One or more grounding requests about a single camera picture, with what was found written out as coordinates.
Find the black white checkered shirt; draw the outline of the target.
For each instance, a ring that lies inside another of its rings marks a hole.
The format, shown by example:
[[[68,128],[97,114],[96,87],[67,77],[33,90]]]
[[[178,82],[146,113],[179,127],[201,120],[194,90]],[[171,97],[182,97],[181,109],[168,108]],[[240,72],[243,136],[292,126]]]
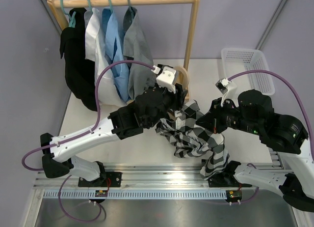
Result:
[[[156,124],[156,133],[175,147],[174,156],[177,158],[208,155],[202,160],[200,171],[202,178],[207,180],[223,172],[230,156],[222,134],[214,134],[196,124],[203,115],[197,101],[190,100],[174,112],[174,119],[160,119]]]

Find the wooden hanger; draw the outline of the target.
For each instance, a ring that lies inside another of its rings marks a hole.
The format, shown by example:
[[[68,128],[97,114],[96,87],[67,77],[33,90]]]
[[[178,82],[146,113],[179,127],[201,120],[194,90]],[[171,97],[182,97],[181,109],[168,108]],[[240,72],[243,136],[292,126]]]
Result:
[[[175,66],[174,69],[179,73],[179,76],[176,82],[180,83],[183,89],[188,89],[189,75],[188,75],[187,70],[182,66]]]

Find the grey shirt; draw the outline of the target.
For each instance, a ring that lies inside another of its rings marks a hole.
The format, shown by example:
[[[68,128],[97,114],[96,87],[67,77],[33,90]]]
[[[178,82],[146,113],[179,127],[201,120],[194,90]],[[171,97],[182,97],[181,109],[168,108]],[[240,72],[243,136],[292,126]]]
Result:
[[[125,33],[123,40],[124,58],[144,62],[152,66],[153,57],[142,30],[136,8],[131,7],[126,11],[123,19],[123,31]],[[129,63],[128,67],[130,69],[128,93],[133,100],[148,87],[155,84],[156,76],[149,68],[143,65]]]

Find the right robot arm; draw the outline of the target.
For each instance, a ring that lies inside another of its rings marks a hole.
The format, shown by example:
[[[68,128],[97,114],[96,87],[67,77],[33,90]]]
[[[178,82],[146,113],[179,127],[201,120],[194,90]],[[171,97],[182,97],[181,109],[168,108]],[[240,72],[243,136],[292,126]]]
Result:
[[[258,170],[249,164],[230,161],[223,171],[223,181],[258,186],[281,196],[286,203],[301,211],[314,210],[314,160],[310,138],[302,122],[274,112],[269,96],[248,90],[238,96],[238,106],[222,98],[212,101],[210,110],[196,124],[214,134],[227,128],[257,135],[262,144],[277,152],[291,173],[275,174]]]

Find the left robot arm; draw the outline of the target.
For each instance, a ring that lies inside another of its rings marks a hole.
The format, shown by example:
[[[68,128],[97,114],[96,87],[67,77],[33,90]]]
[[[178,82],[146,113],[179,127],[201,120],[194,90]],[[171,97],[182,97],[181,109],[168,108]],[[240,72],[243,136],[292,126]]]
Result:
[[[105,187],[109,184],[104,165],[99,161],[89,162],[77,156],[78,153],[100,144],[120,141],[142,134],[144,129],[154,127],[162,118],[168,118],[169,111],[178,111],[184,104],[187,90],[175,84],[175,91],[165,87],[150,87],[127,106],[94,126],[63,137],[42,134],[45,145],[42,166],[47,178],[65,175],[79,177],[81,187]]]

